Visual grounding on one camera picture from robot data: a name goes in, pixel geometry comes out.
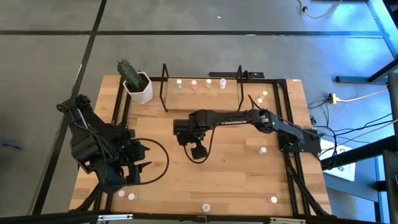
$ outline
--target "gray floor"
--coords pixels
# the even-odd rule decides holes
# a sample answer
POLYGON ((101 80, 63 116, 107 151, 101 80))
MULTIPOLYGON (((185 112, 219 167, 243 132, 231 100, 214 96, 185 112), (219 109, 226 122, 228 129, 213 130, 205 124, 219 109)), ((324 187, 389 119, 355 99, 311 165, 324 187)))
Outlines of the gray floor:
MULTIPOLYGON (((305 2, 312 14, 321 14, 334 4, 305 2)), ((0 30, 90 30, 99 5, 99 0, 2 0, 0 30)), ((377 31, 377 25, 364 3, 343 3, 330 16, 311 20, 292 0, 113 0, 106 5, 99 29, 377 31)), ((68 98, 87 41, 86 36, 0 36, 0 136, 24 144, 21 150, 0 148, 1 217, 29 212, 61 118, 55 105, 68 98)), ((117 74, 116 61, 121 58, 150 76, 160 75, 162 63, 167 63, 173 76, 205 76, 235 71, 242 65, 268 78, 299 78, 308 102, 328 93, 348 99, 385 88, 337 84, 333 77, 369 76, 393 59, 380 38, 101 36, 96 38, 80 92, 95 102, 102 76, 117 74)), ((325 124, 323 110, 311 110, 319 124, 325 124)), ((390 112, 389 96, 384 92, 331 106, 330 126, 358 127, 390 112)), ((392 133, 388 127, 358 140, 376 141, 392 133)), ((46 213, 68 209, 77 170, 69 138, 68 133, 46 213)), ((369 215, 373 209, 366 210, 361 199, 332 190, 329 195, 333 213, 339 217, 374 219, 369 215)))

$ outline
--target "wooden table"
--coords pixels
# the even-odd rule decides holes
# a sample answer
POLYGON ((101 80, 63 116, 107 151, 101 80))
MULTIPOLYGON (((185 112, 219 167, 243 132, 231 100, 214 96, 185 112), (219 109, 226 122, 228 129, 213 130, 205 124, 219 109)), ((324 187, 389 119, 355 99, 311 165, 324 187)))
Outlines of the wooden table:
MULTIPOLYGON (((111 122, 119 79, 120 76, 104 76, 99 90, 95 113, 106 123, 111 122)), ((193 164, 186 158, 183 147, 178 145, 172 133, 173 119, 187 119, 192 111, 169 110, 166 113, 158 97, 160 82, 152 84, 154 99, 144 105, 131 102, 127 125, 136 130, 137 138, 151 138, 163 144, 170 156, 170 167, 166 175, 153 184, 123 188, 127 193, 136 194, 137 200, 114 194, 113 212, 203 214, 202 205, 208 203, 210 215, 292 215, 284 159, 275 133, 263 134, 251 125, 218 127, 209 159, 203 164, 193 164), (267 148, 267 152, 259 155, 257 152, 262 146, 267 148), (278 198, 277 204, 268 202, 271 196, 278 198)), ((301 81, 287 80, 287 86, 295 124, 311 128, 301 81)), ((263 90, 268 91, 268 95, 260 106, 276 114, 272 85, 263 83, 244 84, 246 96, 242 110, 251 108, 248 94, 259 98, 263 90)), ((282 110, 286 118, 283 100, 282 110)), ((209 145, 210 136, 211 131, 208 131, 203 141, 205 147, 209 145)), ((153 162, 141 174, 141 180, 147 181, 162 173, 165 155, 155 144, 142 143, 151 148, 146 153, 145 161, 153 162)), ((301 158, 306 186, 323 209, 330 213, 319 161, 312 154, 301 153, 301 158)), ((96 184, 95 174, 87 175, 80 169, 70 208, 79 206, 96 184)), ((297 186, 295 189, 298 209, 303 213, 300 191, 297 186)))

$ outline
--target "white planter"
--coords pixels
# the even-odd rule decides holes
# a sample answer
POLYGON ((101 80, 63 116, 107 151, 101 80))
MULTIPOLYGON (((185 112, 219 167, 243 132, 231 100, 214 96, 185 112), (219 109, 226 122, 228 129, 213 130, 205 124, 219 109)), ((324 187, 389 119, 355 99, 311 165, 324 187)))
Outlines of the white planter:
POLYGON ((131 96, 132 100, 134 100, 135 102, 144 104, 144 103, 149 102, 154 97, 154 91, 152 89, 152 82, 150 81, 147 74, 145 72, 138 72, 138 75, 144 75, 149 81, 148 85, 144 91, 138 92, 138 93, 131 93, 129 88, 127 88, 126 81, 123 82, 123 86, 126 89, 126 91, 129 93, 129 95, 131 96))

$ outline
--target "bottle cap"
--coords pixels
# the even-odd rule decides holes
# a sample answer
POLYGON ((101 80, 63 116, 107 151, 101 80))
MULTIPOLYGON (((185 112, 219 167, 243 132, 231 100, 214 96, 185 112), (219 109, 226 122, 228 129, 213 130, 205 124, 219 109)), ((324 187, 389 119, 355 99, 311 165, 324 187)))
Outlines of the bottle cap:
POLYGON ((277 199, 276 197, 271 197, 271 202, 272 202, 272 203, 277 203, 277 202, 278 202, 278 199, 277 199))
POLYGON ((134 200, 136 198, 136 195, 131 193, 129 194, 129 200, 134 200))
POLYGON ((209 212, 210 211, 210 205, 209 204, 203 204, 201 207, 204 212, 209 212))
POLYGON ((123 196, 124 196, 124 190, 120 190, 120 191, 118 192, 118 196, 119 196, 119 197, 123 197, 123 196))

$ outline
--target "cactus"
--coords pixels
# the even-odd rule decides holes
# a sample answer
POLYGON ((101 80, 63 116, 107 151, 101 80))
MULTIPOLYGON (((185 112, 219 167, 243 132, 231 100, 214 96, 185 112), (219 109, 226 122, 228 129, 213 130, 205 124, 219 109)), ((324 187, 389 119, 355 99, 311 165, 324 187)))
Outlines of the cactus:
POLYGON ((129 61, 126 59, 122 59, 118 61, 118 72, 123 77, 125 81, 129 84, 129 86, 133 89, 133 91, 144 91, 147 80, 143 80, 136 70, 132 67, 129 61))

